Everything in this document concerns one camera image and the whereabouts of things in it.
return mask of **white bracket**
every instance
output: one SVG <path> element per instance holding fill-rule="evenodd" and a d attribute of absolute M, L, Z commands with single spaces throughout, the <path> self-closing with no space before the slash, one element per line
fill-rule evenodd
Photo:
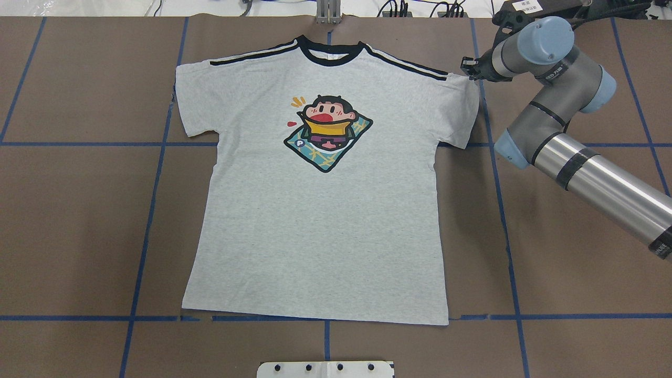
<path fill-rule="evenodd" d="M 317 23 L 340 24 L 341 0 L 317 0 Z"/>
<path fill-rule="evenodd" d="M 263 363 L 257 378 L 394 378 L 394 364 L 387 361 L 325 361 Z"/>

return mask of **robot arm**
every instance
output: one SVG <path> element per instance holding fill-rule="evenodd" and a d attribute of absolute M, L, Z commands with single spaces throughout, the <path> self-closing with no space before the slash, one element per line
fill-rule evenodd
<path fill-rule="evenodd" d="M 537 167 L 672 262 L 672 198 L 563 132 L 574 114 L 608 102 L 616 81 L 574 45 L 574 32 L 562 18 L 532 21 L 522 12 L 505 12 L 493 22 L 501 26 L 494 47 L 479 59 L 464 57 L 462 70 L 489 81 L 530 72 L 544 84 L 495 151 L 518 168 Z"/>

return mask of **cartoon hair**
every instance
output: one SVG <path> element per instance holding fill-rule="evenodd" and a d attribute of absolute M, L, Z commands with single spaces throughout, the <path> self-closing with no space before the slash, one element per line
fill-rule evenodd
<path fill-rule="evenodd" d="M 331 102 L 332 104 L 341 104 L 343 106 L 343 113 L 350 113 L 350 112 L 355 112 L 355 110 L 352 108 L 352 105 L 350 105 L 349 102 L 345 101 L 344 99 L 341 98 L 341 96 L 322 96 L 322 95 L 317 95 L 317 98 L 315 101 L 306 107 L 316 107 L 317 104 L 321 102 Z"/>

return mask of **brown table surface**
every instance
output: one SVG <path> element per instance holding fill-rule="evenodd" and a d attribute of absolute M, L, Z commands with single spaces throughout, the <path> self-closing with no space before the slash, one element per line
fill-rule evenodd
<path fill-rule="evenodd" d="M 437 149 L 451 324 L 180 308 L 216 134 L 188 139 L 176 63 L 363 40 L 460 72 L 489 20 L 0 17 L 0 376 L 254 377 L 263 361 L 386 360 L 397 377 L 672 377 L 672 266 L 534 168 L 493 153 L 540 84 L 483 83 L 465 151 Z M 574 138 L 672 186 L 672 24 L 601 20 L 577 45 L 618 82 Z"/>

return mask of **blue joint cap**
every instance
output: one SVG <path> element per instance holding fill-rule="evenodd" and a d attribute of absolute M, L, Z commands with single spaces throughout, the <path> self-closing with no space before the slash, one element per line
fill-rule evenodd
<path fill-rule="evenodd" d="M 593 99 L 590 100 L 588 105 L 580 110 L 581 113 L 592 113 L 597 109 L 600 109 L 604 104 L 608 103 L 612 99 L 614 93 L 616 93 L 616 80 L 609 75 L 607 70 L 604 69 L 601 65 L 599 68 L 602 69 L 602 80 L 599 82 L 599 87 L 597 92 L 593 96 Z"/>
<path fill-rule="evenodd" d="M 530 63 L 553 65 L 574 46 L 574 31 L 564 19 L 544 17 L 518 32 L 518 52 Z"/>
<path fill-rule="evenodd" d="M 529 165 L 528 161 L 523 156 L 523 153 L 521 153 L 518 146 L 515 145 L 508 130 L 506 130 L 495 143 L 495 151 L 519 169 L 525 169 Z"/>

